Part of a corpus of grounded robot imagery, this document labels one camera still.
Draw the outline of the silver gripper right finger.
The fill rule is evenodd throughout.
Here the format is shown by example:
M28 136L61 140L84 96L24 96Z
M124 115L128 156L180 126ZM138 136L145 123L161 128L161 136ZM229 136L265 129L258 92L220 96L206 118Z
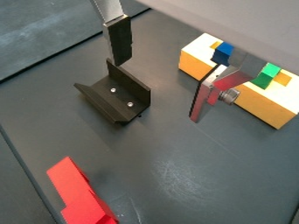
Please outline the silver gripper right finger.
M216 65L200 80L189 111L189 118L194 123L200 120L205 104L213 105L216 101L230 104L236 100L238 91L233 87L253 80L265 65L263 59L240 48L232 50L228 67Z

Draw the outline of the black silver gripper left finger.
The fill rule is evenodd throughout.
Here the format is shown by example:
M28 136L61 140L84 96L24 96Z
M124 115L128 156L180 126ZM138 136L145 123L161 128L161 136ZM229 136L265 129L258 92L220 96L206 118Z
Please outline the black silver gripper left finger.
M102 32L113 64L118 67L132 58L130 17L124 13L118 0L89 0L102 19Z

